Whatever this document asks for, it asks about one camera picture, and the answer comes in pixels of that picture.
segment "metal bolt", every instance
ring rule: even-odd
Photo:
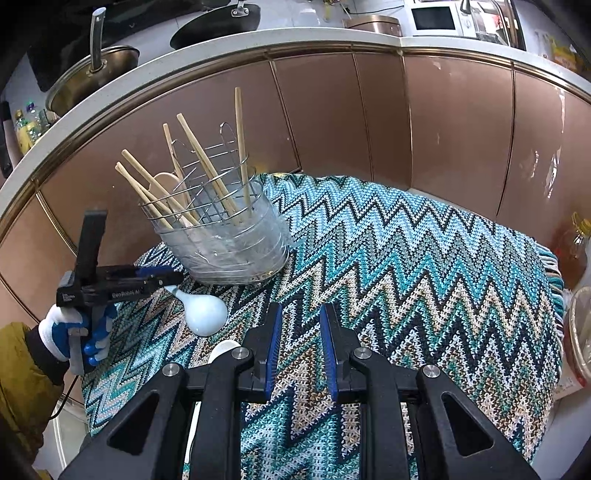
[[[236,360],[242,360],[243,358],[246,358],[248,355],[250,355],[250,351],[248,350],[248,348],[243,346],[237,346],[234,350],[232,350],[232,356]]]
[[[367,347],[360,346],[353,350],[353,355],[360,360],[365,360],[371,356],[371,350]]]
[[[423,373],[426,377],[437,378],[441,374],[441,370],[437,365],[425,365],[423,367]]]
[[[162,367],[162,373],[166,377],[174,377],[177,373],[181,371],[181,368],[178,364],[166,364]]]

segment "glove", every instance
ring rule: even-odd
[[[109,335],[116,317],[115,305],[108,305],[84,346],[83,353],[88,357],[89,364],[96,366],[109,354]],[[89,325],[90,319],[84,313],[54,305],[49,309],[47,317],[39,323],[39,336],[43,345],[57,360],[66,362],[71,356],[69,335],[88,335]]]

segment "white microwave oven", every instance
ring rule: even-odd
[[[404,8],[411,28],[408,36],[437,35],[476,38],[472,15],[460,11],[460,2],[407,3]]]

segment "person's arm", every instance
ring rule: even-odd
[[[92,332],[84,349],[90,364],[106,358],[116,315],[115,306],[108,306]],[[77,310],[54,305],[32,330],[22,323],[0,329],[0,415],[31,462],[43,445],[43,431],[64,390],[64,375],[70,366],[68,332],[88,324],[89,319]]]

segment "table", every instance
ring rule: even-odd
[[[563,284],[552,253],[476,214],[375,183],[259,180],[294,239],[287,265],[255,286],[203,286],[186,276],[182,290],[228,305],[226,326],[209,338],[188,330],[182,304],[165,290],[120,304],[109,357],[83,382],[91,433],[164,364],[205,364],[219,341],[240,342],[278,301],[272,399],[243,405],[244,478],[357,478],[358,407],[333,404],[323,372],[318,313],[330,301],[342,325],[392,363],[443,368],[533,459],[561,367]],[[138,264],[182,269],[163,244]]]

